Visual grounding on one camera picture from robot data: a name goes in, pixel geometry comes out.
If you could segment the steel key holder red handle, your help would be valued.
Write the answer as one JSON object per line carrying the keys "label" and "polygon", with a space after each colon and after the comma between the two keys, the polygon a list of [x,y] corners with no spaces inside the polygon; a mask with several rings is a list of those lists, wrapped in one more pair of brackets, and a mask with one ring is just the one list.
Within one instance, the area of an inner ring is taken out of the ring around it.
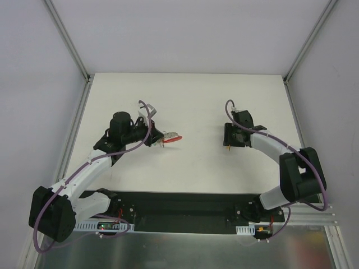
{"label": "steel key holder red handle", "polygon": [[154,146],[164,147],[168,143],[177,142],[183,139],[183,136],[177,132],[164,132],[164,136],[154,143]]}

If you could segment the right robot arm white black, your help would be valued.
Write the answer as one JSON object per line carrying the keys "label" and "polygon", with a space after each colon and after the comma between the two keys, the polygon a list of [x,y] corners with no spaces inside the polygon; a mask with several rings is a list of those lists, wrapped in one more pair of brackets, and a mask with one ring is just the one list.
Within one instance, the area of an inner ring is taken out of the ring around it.
{"label": "right robot arm white black", "polygon": [[266,127],[254,125],[247,110],[232,108],[232,120],[224,125],[223,145],[250,147],[279,165],[279,185],[258,194],[241,209],[241,216],[252,222],[265,221],[274,210],[304,201],[326,191],[327,185],[317,152],[312,147],[297,149],[273,136]]}

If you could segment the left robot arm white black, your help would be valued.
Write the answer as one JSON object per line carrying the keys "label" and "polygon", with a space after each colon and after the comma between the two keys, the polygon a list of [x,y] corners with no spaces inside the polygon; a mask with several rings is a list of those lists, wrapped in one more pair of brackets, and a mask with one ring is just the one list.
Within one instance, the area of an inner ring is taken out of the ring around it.
{"label": "left robot arm white black", "polygon": [[33,193],[29,216],[29,225],[34,229],[33,237],[41,232],[60,243],[71,235],[79,222],[97,214],[107,218],[119,215],[119,198],[114,192],[101,188],[86,198],[81,195],[123,154],[129,152],[127,145],[138,143],[151,146],[164,137],[152,119],[156,112],[156,109],[150,108],[150,112],[146,113],[145,108],[140,107],[136,121],[127,112],[114,113],[109,128],[94,145],[84,164],[69,177],[49,188],[40,186]]}

